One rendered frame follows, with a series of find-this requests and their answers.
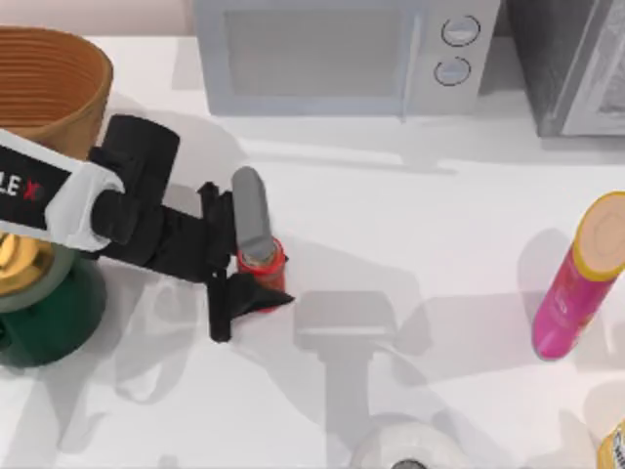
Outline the red can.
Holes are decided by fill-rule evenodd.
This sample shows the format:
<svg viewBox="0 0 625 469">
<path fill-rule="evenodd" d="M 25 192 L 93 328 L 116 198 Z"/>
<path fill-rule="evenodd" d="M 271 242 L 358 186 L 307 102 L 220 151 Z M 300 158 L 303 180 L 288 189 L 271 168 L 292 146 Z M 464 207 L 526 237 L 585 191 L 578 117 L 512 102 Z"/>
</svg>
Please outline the red can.
<svg viewBox="0 0 625 469">
<path fill-rule="evenodd" d="M 236 274 L 252 274 L 254 278 L 262 285 L 274 289 L 283 290 L 286 293 L 285 286 L 285 268 L 288 257 L 279 240 L 273 237 L 274 251 L 266 261 L 254 261 L 247 258 L 238 250 L 236 253 Z M 270 313 L 274 310 L 264 310 L 257 313 Z"/>
</svg>

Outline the brown plant pot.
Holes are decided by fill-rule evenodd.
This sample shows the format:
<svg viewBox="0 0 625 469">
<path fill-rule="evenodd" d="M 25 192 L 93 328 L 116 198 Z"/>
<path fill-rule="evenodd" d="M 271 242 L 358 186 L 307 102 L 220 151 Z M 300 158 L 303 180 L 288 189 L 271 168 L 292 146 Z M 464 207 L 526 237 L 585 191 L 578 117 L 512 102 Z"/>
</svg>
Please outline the brown plant pot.
<svg viewBox="0 0 625 469">
<path fill-rule="evenodd" d="M 85 160 L 112 81 L 111 60 L 83 37 L 0 25 L 0 128 Z"/>
</svg>

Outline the pink can with yellow lid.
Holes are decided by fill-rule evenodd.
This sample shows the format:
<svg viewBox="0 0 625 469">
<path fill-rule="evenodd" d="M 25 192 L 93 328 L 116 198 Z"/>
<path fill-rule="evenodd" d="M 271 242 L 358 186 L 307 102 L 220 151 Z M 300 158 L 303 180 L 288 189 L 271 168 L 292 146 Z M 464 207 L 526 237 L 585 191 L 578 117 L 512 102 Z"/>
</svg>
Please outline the pink can with yellow lid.
<svg viewBox="0 0 625 469">
<path fill-rule="evenodd" d="M 625 191 L 609 192 L 586 210 L 531 327 L 536 355 L 565 357 L 625 271 Z"/>
</svg>

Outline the microwave knob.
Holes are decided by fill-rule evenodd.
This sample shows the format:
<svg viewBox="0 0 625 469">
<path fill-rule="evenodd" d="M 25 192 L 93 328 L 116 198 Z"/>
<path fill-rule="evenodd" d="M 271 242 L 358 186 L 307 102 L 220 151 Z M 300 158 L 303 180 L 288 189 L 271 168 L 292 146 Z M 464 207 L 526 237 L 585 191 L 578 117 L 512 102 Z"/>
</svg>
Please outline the microwave knob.
<svg viewBox="0 0 625 469">
<path fill-rule="evenodd" d="M 444 87 L 458 86 L 471 76 L 472 66 L 464 58 L 454 57 L 440 61 L 434 69 L 434 78 Z"/>
<path fill-rule="evenodd" d="M 470 15 L 447 20 L 441 28 L 441 38 L 450 47 L 465 47 L 475 42 L 480 34 L 479 21 Z"/>
</svg>

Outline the white bottle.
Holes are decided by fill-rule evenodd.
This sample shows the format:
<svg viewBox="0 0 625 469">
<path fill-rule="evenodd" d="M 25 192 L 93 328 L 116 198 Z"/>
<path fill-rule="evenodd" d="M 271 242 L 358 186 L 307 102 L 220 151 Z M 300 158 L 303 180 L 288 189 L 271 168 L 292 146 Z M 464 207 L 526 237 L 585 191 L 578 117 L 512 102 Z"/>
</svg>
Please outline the white bottle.
<svg viewBox="0 0 625 469">
<path fill-rule="evenodd" d="M 380 427 L 355 449 L 349 469 L 476 469 L 448 436 L 419 423 Z"/>
</svg>

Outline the pale microwave oven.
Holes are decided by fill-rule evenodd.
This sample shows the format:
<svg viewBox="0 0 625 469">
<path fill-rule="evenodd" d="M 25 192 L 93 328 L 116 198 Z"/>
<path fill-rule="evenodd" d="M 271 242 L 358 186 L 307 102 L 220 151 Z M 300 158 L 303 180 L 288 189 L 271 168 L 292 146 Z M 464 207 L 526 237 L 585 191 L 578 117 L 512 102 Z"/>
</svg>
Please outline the pale microwave oven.
<svg viewBox="0 0 625 469">
<path fill-rule="evenodd" d="M 407 118 L 470 112 L 501 0 L 192 0 L 208 107 L 224 116 L 400 118 L 413 19 L 421 38 Z M 478 39 L 450 47 L 443 24 L 465 15 Z M 472 66 L 444 87 L 436 65 Z"/>
</svg>

